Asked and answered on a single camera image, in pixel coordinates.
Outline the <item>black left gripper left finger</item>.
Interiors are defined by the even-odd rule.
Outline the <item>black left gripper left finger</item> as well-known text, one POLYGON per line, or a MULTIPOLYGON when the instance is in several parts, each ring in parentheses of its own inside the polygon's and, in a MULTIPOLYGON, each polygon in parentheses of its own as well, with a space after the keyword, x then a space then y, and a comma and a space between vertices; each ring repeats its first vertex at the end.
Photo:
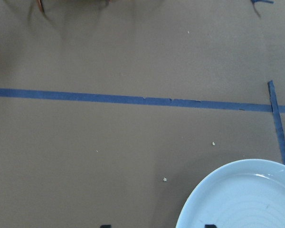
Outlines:
POLYGON ((100 226, 100 228, 112 228, 111 224, 103 224, 100 226))

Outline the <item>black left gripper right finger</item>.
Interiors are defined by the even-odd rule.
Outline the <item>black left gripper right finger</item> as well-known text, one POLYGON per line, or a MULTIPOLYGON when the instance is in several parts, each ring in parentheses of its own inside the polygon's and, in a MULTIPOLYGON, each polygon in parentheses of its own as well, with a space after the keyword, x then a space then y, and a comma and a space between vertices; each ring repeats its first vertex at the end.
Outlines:
POLYGON ((216 228, 215 224, 205 224, 204 228, 216 228))

